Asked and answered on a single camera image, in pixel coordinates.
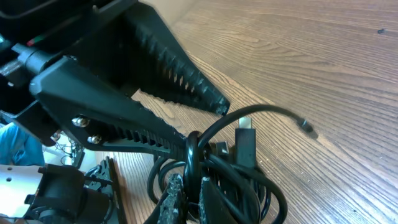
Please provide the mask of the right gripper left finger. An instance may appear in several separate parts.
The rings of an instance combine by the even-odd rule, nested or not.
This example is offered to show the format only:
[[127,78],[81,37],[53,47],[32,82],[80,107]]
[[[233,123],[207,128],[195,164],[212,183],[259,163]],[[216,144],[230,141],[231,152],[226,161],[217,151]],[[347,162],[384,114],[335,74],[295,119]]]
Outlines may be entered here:
[[184,135],[68,57],[33,78],[30,92],[87,149],[185,158]]

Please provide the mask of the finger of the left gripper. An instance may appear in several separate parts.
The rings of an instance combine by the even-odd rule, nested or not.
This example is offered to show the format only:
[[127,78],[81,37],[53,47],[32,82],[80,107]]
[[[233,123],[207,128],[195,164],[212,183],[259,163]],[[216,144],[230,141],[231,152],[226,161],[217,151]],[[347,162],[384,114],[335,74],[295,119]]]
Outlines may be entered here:
[[201,224],[236,223],[209,177],[203,177],[201,180],[198,206]]

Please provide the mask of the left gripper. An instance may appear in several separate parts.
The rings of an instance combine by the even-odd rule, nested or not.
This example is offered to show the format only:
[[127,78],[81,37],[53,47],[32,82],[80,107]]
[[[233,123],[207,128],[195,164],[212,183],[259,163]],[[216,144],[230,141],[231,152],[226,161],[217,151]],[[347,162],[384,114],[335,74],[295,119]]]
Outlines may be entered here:
[[[96,193],[88,206],[91,223],[127,224],[114,159],[106,156],[85,174],[85,187]],[[183,224],[187,220],[187,197],[180,174],[172,174],[160,202],[152,213],[152,223]]]

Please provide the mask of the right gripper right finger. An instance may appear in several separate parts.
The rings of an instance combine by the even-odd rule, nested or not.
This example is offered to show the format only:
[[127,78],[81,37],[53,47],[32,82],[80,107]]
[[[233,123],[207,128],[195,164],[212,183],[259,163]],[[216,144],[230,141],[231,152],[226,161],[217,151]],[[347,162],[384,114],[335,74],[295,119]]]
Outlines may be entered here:
[[70,52],[89,71],[78,104],[110,113],[141,106],[141,90],[166,102],[224,116],[228,99],[190,60],[157,11],[140,1],[69,1],[78,39]]

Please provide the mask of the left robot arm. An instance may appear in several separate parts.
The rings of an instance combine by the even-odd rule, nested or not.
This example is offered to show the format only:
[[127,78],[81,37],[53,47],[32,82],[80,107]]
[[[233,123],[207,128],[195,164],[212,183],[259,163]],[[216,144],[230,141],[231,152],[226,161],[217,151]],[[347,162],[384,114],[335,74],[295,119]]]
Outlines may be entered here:
[[[200,201],[188,202],[180,174],[173,174],[147,223],[235,223],[216,187],[203,179]],[[73,166],[1,166],[1,223],[123,224],[127,216],[112,158],[83,174]]]

